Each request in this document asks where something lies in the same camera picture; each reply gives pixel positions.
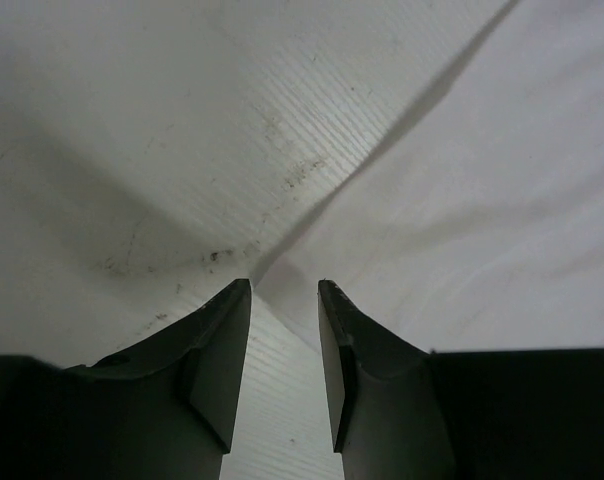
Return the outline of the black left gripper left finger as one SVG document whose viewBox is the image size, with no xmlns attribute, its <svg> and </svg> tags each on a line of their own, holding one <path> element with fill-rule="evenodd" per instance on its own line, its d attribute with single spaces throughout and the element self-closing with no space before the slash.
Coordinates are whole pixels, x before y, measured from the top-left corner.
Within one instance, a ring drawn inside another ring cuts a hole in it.
<svg viewBox="0 0 604 480">
<path fill-rule="evenodd" d="M 216 479 L 232 445 L 251 285 L 91 366 L 0 355 L 0 479 Z"/>
</svg>

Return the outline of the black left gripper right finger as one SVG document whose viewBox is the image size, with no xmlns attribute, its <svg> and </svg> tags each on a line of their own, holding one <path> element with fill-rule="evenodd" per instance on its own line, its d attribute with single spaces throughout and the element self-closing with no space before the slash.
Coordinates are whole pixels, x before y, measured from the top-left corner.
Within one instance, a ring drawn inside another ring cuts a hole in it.
<svg viewBox="0 0 604 480">
<path fill-rule="evenodd" d="M 318 316 L 348 479 L 604 479 L 604 348 L 425 352 L 330 280 Z"/>
</svg>

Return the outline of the white tank top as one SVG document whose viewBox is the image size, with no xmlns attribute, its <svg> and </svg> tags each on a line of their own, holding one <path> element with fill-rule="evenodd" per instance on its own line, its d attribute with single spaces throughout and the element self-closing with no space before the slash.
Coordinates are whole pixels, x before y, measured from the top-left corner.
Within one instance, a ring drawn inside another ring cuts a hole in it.
<svg viewBox="0 0 604 480">
<path fill-rule="evenodd" d="M 604 1 L 512 1 L 259 278 L 310 345 L 317 284 L 425 350 L 604 346 Z"/>
</svg>

